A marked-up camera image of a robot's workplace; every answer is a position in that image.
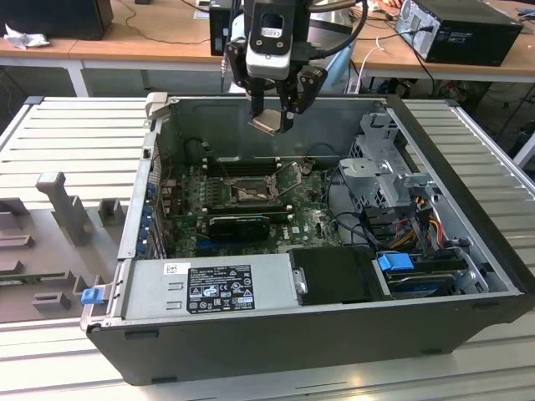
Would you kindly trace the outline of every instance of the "floor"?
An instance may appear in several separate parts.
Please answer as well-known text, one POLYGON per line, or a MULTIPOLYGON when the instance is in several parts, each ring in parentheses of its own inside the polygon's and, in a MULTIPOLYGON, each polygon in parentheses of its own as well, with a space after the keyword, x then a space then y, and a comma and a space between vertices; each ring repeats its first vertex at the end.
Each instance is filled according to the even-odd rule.
MULTIPOLYGON (((86 70, 84 72, 95 96, 145 96, 151 90, 173 94, 218 94, 219 73, 150 71, 151 90, 145 90, 139 71, 86 70)), ((29 95, 74 96, 64 69, 7 67, 0 71, 0 132, 4 130, 29 95)), ((412 93, 421 96, 429 82, 420 80, 412 93)), ((473 118, 489 134, 498 132, 520 102, 530 84, 494 84, 479 104, 473 118)), ((534 119, 535 104, 524 103, 508 125, 500 145, 508 150, 520 127, 534 119)))

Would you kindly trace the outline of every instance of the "black box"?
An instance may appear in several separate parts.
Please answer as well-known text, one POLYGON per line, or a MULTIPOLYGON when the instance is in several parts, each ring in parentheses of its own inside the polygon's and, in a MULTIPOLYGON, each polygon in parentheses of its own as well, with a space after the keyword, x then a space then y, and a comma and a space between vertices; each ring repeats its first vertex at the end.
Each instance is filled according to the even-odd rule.
POLYGON ((427 63, 502 65, 522 24, 477 0, 406 0, 398 33, 427 63))
POLYGON ((110 0, 0 0, 0 33, 7 24, 48 38, 100 40, 114 19, 110 0))
POLYGON ((224 53, 231 8, 232 0, 210 2, 210 53, 212 56, 222 56, 224 53))

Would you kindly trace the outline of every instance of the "paper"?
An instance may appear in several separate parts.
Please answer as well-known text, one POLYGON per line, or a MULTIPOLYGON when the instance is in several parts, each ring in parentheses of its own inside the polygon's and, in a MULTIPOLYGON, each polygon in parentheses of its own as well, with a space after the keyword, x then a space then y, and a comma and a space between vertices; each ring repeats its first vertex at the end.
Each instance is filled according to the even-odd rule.
POLYGON ((7 24, 6 32, 7 34, 3 35, 3 38, 10 42, 10 44, 12 44, 14 47, 21 48, 22 50, 26 50, 26 48, 47 46, 50 44, 47 38, 40 33, 20 33, 14 29, 11 29, 7 24))

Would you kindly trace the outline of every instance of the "wooden desk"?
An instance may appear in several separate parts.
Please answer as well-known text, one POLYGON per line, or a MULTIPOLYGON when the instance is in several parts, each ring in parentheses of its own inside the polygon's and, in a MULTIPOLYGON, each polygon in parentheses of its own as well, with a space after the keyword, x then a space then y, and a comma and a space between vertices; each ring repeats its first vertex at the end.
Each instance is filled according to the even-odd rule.
MULTIPOLYGON (((497 8, 505 10, 514 18, 515 8, 525 8, 517 2, 491 0, 497 8)), ((376 38, 395 33, 391 28, 384 29, 385 23, 369 21, 375 28, 366 25, 361 38, 376 38)), ((385 39, 380 44, 386 49, 373 52, 366 61, 364 73, 369 77, 428 78, 408 43, 400 37, 385 39)), ((375 41, 357 39, 353 61, 360 66, 366 54, 375 47, 375 41)), ((482 67, 460 64, 426 63, 434 78, 497 82, 534 82, 535 81, 535 34, 521 33, 511 48, 501 67, 482 67)))
POLYGON ((69 52, 70 58, 83 60, 127 60, 182 63, 220 63, 221 57, 210 55, 210 29, 207 20, 193 19, 194 8, 179 0, 154 0, 150 5, 137 5, 134 0, 111 0, 114 21, 104 39, 98 42, 79 40, 69 52), (159 43, 143 38, 126 26, 129 20, 146 37, 168 42, 159 43))
MULTIPOLYGON (((513 16, 517 14, 515 8, 522 6, 521 3, 491 1, 513 16)), ((137 5, 134 0, 111 0, 115 18, 103 40, 52 38, 52 46, 26 51, 0 41, 0 65, 67 69, 78 96, 90 95, 82 74, 83 69, 219 71, 221 58, 210 55, 209 41, 200 44, 173 44, 143 38, 135 29, 126 26, 126 19, 133 13, 122 2, 136 11, 136 15, 129 20, 130 26, 139 29, 146 37, 183 43, 199 43, 210 38, 209 22, 193 19, 195 10, 180 0, 154 0, 150 5, 137 5)), ((382 18, 382 14, 371 15, 382 18)), ((392 29, 384 23, 369 21, 360 37, 375 38, 392 33, 392 29)), ((403 39, 386 39, 381 44, 386 51, 377 51, 370 56, 364 75, 427 78, 403 39)), ((357 41, 353 55, 355 63, 360 66, 374 46, 375 41, 357 41)), ((436 79, 533 82, 535 34, 521 34, 503 65, 498 68, 432 63, 427 64, 427 67, 436 79)))

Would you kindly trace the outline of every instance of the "motherboard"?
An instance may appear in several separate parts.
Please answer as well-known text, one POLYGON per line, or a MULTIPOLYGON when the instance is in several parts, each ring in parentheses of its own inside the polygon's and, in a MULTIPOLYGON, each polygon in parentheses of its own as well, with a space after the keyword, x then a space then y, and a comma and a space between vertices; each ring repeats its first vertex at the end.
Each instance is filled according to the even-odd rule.
POLYGON ((235 256, 340 245, 325 208, 325 174, 302 161, 187 167, 163 188, 170 253, 235 256))

